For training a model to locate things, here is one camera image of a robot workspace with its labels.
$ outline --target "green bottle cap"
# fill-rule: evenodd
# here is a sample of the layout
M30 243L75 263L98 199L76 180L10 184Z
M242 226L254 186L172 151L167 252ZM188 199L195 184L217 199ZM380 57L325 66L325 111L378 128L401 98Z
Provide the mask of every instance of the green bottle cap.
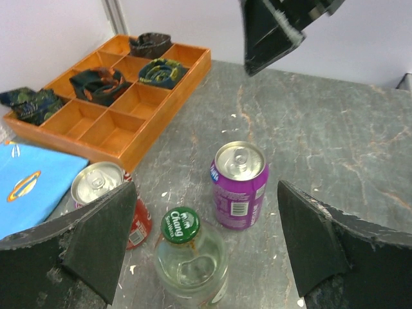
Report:
M186 243L199 231L199 216L191 208L177 207L166 212L160 228L164 238L171 243Z

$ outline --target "red soda can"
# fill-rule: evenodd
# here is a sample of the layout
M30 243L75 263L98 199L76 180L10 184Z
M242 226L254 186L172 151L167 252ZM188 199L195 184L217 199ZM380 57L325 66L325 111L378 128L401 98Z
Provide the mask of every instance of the red soda can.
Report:
M98 190L93 190L93 186L89 185L93 183L105 183L105 178L110 178L110 182L108 183L115 184L114 187L117 187L124 182L132 181L131 175L114 163L99 162L91 164L76 176L71 185L71 196L75 200L75 207L82 207L83 205L95 200L99 196L104 195L111 189L114 189L114 187L104 188L104 186L100 185ZM126 247L126 249L128 250L141 245L146 240L152 229L152 219L150 212L144 205L139 191L136 190L136 192L137 202L135 215L133 216L129 241L127 242Z

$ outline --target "soda can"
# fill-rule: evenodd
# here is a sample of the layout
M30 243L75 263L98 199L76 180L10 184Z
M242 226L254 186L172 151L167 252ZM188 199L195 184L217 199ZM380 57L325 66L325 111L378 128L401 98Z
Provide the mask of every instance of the soda can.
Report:
M248 142L231 142L211 164L216 218L226 228L244 230L258 220L269 167L263 152Z
M98 162L87 166L73 180L71 196L75 200L75 207L96 200L110 190L124 182L130 182L131 175L111 162ZM143 243L152 229L152 220L149 211L137 191L135 215L131 225L127 249L132 249Z

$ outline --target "folded fabric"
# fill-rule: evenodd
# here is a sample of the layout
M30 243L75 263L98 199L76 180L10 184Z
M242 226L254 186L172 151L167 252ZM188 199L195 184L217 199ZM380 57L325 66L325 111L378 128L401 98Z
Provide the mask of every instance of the folded fabric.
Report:
M130 87L123 74L113 68L93 68L70 78L76 97L110 106Z
M143 33L137 39L129 38L130 55L148 59L161 57L171 46L171 36L162 33Z
M34 146L0 144L0 239L42 223L86 159Z
M63 101L52 89L36 92L27 87L0 93L0 102L10 107L17 119L36 126L41 125L63 106Z
M187 69L180 62L170 59L155 59L139 72L139 82L156 87L173 89L186 74Z

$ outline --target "can lid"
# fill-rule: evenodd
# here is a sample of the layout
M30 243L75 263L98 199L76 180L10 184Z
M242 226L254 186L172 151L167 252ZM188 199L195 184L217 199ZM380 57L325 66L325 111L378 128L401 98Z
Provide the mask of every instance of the can lid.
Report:
M123 171L117 164L98 162L87 166L73 180L71 195L79 204L87 204L121 185Z
M262 173L266 159L262 151L248 142L231 142L216 153L216 168L231 180L247 181Z

